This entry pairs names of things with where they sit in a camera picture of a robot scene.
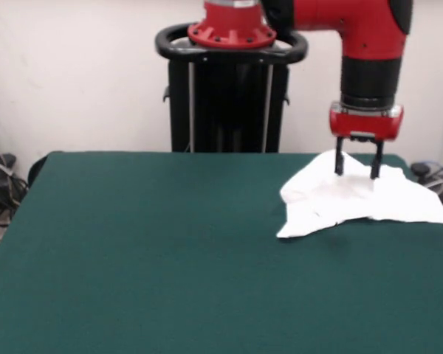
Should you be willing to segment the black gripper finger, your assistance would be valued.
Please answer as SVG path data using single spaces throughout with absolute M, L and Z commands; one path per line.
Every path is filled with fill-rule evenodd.
M 381 168 L 381 164 L 382 164 L 384 142 L 377 140 L 375 142 L 375 145 L 377 147 L 377 150 L 374 155 L 373 161 L 371 163 L 371 174 L 370 174 L 371 180 L 375 180 L 376 178 L 378 178 L 380 176 L 380 168 Z
M 342 176 L 344 174 L 343 142 L 344 138 L 342 136 L 337 137 L 334 165 L 334 172 L 337 176 Z

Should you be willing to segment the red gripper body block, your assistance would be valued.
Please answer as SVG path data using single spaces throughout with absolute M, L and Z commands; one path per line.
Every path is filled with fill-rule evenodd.
M 333 102 L 329 125 L 336 137 L 394 141 L 399 134 L 404 113 L 401 105 L 394 105 L 385 111 L 358 111 L 340 102 Z

